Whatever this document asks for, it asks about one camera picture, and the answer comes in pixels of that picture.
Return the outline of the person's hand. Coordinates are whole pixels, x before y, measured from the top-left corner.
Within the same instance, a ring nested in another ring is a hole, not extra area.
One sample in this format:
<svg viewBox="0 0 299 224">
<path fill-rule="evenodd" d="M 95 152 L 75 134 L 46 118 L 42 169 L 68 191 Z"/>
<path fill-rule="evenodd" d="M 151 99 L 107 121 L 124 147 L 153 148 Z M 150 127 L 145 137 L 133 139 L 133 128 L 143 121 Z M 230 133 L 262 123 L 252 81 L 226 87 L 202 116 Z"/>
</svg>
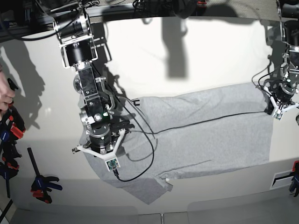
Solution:
<svg viewBox="0 0 299 224">
<path fill-rule="evenodd" d="M 4 114 L 8 110 L 9 104 L 13 102 L 15 91 L 9 86 L 8 80 L 0 66 L 0 113 Z"/>
</svg>

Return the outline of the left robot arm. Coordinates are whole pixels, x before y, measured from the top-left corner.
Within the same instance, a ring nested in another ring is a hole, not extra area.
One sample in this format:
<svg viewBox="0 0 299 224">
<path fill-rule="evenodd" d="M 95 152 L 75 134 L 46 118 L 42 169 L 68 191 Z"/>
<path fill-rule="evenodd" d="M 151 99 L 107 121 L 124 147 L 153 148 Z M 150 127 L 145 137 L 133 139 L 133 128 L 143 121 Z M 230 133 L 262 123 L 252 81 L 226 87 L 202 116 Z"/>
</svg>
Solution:
<svg viewBox="0 0 299 224">
<path fill-rule="evenodd" d="M 280 77 L 268 84 L 261 84 L 259 79 L 257 86 L 269 97 L 268 113 L 280 120 L 287 111 L 299 107 L 292 100 L 299 92 L 299 2 L 277 0 L 276 5 L 281 41 L 286 45 L 283 61 L 276 68 Z"/>
</svg>

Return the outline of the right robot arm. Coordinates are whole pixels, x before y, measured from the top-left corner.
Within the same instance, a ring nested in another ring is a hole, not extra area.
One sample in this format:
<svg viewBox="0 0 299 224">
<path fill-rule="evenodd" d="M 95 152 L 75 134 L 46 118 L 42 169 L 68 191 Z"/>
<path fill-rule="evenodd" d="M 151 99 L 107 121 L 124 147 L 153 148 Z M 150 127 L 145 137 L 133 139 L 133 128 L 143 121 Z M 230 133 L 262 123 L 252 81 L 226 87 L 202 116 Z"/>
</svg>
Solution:
<svg viewBox="0 0 299 224">
<path fill-rule="evenodd" d="M 80 94 L 78 106 L 83 125 L 83 139 L 73 150 L 116 162 L 116 153 L 126 133 L 124 128 L 111 128 L 115 101 L 105 85 L 106 78 L 95 75 L 92 63 L 98 59 L 90 20 L 80 0 L 51 0 L 49 14 L 59 40 L 65 68 L 76 72 L 73 81 Z"/>
</svg>

